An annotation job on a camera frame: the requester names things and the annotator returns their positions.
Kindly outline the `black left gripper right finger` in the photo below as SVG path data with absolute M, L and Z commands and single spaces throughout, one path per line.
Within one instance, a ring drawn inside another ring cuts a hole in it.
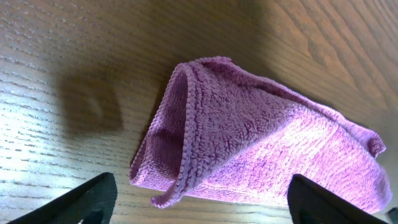
M 293 175 L 287 200 L 294 224 L 386 224 L 301 174 Z

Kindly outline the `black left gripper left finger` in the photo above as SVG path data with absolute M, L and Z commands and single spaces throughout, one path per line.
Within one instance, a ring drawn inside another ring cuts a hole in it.
M 9 224 L 109 224 L 117 196 L 114 175 L 104 172 Z

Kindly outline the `purple microfiber cloth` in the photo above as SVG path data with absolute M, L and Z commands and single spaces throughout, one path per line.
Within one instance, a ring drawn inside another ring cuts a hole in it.
M 178 64 L 131 163 L 130 183 L 169 207 L 188 195 L 287 205 L 295 174 L 368 212 L 392 199 L 377 163 L 385 144 L 347 120 L 227 57 Z

